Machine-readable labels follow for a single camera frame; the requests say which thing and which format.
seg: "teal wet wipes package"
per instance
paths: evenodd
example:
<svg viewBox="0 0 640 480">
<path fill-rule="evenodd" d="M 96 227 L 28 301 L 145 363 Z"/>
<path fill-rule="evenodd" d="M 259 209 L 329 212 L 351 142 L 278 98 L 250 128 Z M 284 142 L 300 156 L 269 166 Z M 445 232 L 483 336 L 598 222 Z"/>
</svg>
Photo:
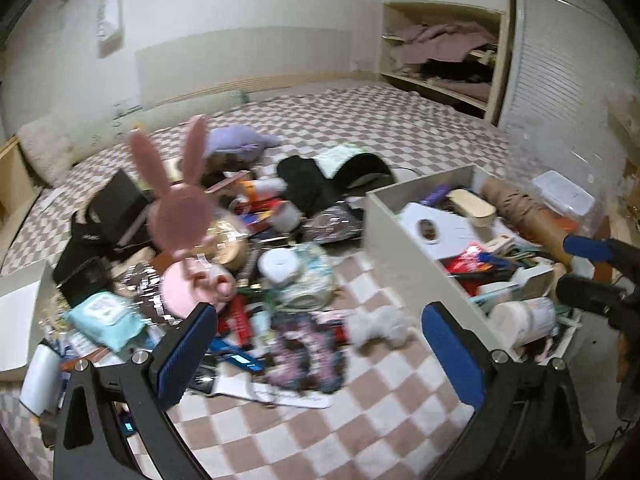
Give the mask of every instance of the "teal wet wipes package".
<svg viewBox="0 0 640 480">
<path fill-rule="evenodd" d="M 66 318 L 89 339 L 119 352 L 137 336 L 145 323 L 126 298 L 112 292 L 98 292 L 78 306 Z"/>
</svg>

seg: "purple plush toy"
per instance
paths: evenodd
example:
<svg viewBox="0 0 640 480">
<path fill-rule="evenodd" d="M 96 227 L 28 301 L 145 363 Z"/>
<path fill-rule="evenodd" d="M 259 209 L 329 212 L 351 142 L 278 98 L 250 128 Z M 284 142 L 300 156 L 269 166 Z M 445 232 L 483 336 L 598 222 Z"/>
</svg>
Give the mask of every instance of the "purple plush toy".
<svg viewBox="0 0 640 480">
<path fill-rule="evenodd" d="M 245 162 L 255 162 L 266 148 L 274 148 L 279 143 L 276 136 L 259 134 L 244 124 L 232 124 L 207 134 L 204 157 L 211 153 L 233 153 Z"/>
</svg>

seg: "checkered bedsheet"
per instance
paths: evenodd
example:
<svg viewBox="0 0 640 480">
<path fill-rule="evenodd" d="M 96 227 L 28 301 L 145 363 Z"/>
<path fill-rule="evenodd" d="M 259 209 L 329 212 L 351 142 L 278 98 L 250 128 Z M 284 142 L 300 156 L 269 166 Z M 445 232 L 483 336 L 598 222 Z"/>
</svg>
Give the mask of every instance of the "checkered bedsheet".
<svg viewBox="0 0 640 480">
<path fill-rule="evenodd" d="M 213 117 L 211 127 L 250 124 L 277 134 L 263 176 L 289 155 L 314 156 L 340 142 L 381 155 L 393 167 L 433 173 L 466 164 L 501 167 L 504 138 L 482 121 L 417 94 L 387 87 L 332 90 L 247 104 Z M 165 157 L 177 156 L 178 126 L 154 134 Z M 12 245 L 2 274 L 41 258 L 55 263 L 68 239 L 68 220 L 119 168 L 132 169 L 126 147 L 104 150 L 78 164 L 62 195 L 42 210 L 43 193 Z M 335 308 L 371 310 L 397 303 L 378 286 L 360 251 L 332 256 L 344 297 Z M 213 478 L 418 478 L 460 433 L 472 410 L 461 404 L 424 339 L 390 352 L 376 343 L 363 353 L 347 349 L 348 384 L 325 410 L 267 409 L 256 402 L 186 394 L 170 411 L 178 431 Z M 223 373 L 232 374 L 232 367 Z M 32 470 L 50 478 L 52 454 L 42 447 L 37 424 L 18 402 L 19 384 L 0 389 L 0 422 Z M 146 475 L 154 471 L 138 437 L 130 440 Z"/>
</svg>

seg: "pillow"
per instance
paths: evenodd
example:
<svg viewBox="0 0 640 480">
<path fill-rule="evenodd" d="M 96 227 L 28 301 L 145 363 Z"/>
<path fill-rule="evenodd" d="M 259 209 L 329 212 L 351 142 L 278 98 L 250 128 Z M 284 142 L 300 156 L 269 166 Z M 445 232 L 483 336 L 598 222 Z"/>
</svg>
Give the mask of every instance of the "pillow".
<svg viewBox="0 0 640 480">
<path fill-rule="evenodd" d="M 124 142 L 129 132 L 139 124 L 154 132 L 161 128 L 173 128 L 194 115 L 223 112 L 246 102 L 248 97 L 244 92 L 231 90 L 167 103 L 111 121 L 82 124 L 69 133 L 73 160 L 80 162 L 104 148 Z"/>
<path fill-rule="evenodd" d="M 46 115 L 22 126 L 17 135 L 38 176 L 50 186 L 60 186 L 73 164 L 71 139 L 64 124 L 53 115 Z"/>
</svg>

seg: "bunny ear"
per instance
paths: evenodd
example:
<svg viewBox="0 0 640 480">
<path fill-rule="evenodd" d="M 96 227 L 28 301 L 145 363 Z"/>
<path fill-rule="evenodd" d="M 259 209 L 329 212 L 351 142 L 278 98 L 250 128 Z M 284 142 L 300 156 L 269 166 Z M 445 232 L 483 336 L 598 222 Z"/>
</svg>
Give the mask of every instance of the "bunny ear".
<svg viewBox="0 0 640 480">
<path fill-rule="evenodd" d="M 144 132 L 133 130 L 129 136 L 129 147 L 133 163 L 138 172 L 153 188 L 158 198 L 163 198 L 169 193 L 171 183 L 164 171 L 162 159 L 158 150 Z"/>
<path fill-rule="evenodd" d="M 204 141 L 207 136 L 204 116 L 195 116 L 189 122 L 187 129 L 187 141 L 184 145 L 182 158 L 182 179 L 186 184 L 195 186 L 200 181 L 204 171 Z"/>
</svg>

